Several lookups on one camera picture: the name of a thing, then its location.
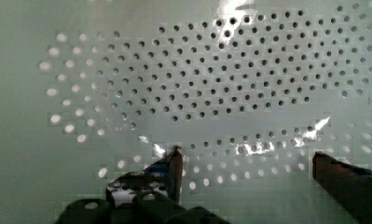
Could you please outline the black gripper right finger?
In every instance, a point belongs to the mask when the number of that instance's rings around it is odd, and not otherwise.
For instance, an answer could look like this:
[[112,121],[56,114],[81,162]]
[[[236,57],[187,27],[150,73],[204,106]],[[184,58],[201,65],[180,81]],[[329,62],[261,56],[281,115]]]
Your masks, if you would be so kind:
[[360,224],[372,224],[372,171],[317,151],[314,180]]

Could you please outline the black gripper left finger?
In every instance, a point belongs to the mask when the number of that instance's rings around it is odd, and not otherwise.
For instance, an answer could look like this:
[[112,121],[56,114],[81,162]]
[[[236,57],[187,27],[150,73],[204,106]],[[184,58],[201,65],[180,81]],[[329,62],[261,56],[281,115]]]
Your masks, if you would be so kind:
[[105,198],[112,205],[131,203],[137,194],[155,191],[179,202],[183,156],[179,146],[141,171],[128,172],[111,181]]

